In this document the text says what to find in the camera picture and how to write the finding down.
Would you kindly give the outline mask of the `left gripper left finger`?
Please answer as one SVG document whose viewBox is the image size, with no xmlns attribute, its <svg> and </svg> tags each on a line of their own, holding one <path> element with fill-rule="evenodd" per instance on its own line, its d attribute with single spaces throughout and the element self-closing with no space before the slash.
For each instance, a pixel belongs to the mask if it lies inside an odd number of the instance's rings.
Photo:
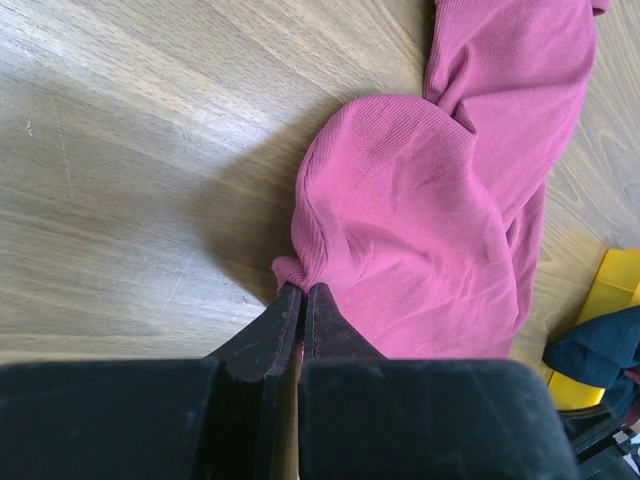
<svg viewBox="0 0 640 480">
<path fill-rule="evenodd" d="M 5 479 L 294 479 L 301 291 L 198 359 L 1 370 Z"/>
</svg>

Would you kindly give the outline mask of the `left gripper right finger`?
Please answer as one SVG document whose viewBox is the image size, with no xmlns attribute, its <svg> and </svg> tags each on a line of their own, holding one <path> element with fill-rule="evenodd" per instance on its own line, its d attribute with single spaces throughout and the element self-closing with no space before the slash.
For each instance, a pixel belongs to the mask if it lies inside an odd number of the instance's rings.
<svg viewBox="0 0 640 480">
<path fill-rule="evenodd" d="M 304 479 L 574 479 L 546 385 L 509 360 L 389 360 L 329 288 L 306 300 L 298 383 Z"/>
</svg>

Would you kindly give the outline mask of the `maroon tank top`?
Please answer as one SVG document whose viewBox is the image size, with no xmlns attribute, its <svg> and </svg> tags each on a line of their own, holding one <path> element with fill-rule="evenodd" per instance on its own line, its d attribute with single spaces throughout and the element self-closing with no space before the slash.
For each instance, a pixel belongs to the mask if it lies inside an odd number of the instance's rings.
<svg viewBox="0 0 640 480">
<path fill-rule="evenodd" d="M 504 358 L 605 1 L 439 1 L 423 92 L 339 110 L 298 172 L 280 284 L 326 284 L 391 358 Z"/>
</svg>

